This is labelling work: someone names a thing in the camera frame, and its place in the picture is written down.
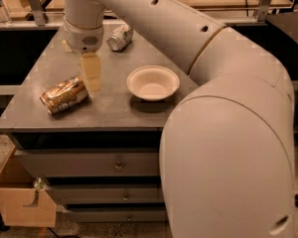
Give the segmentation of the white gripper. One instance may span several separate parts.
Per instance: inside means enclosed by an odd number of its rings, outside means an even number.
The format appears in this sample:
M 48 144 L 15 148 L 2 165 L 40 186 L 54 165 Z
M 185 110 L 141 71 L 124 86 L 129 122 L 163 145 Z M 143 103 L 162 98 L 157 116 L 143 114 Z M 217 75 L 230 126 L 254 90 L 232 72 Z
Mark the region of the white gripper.
M 80 57 L 81 74 L 91 92 L 97 92 L 101 87 L 101 62 L 96 53 L 102 46 L 104 29 L 81 29 L 64 20 L 64 38 L 68 46 Z

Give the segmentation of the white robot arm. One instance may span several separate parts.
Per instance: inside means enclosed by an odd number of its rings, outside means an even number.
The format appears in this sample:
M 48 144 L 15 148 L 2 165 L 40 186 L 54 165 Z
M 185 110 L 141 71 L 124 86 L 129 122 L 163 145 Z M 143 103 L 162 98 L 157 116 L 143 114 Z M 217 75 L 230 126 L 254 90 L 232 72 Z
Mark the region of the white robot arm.
M 198 86 L 160 144 L 173 238 L 294 238 L 294 90 L 281 62 L 177 0 L 95 1 Z

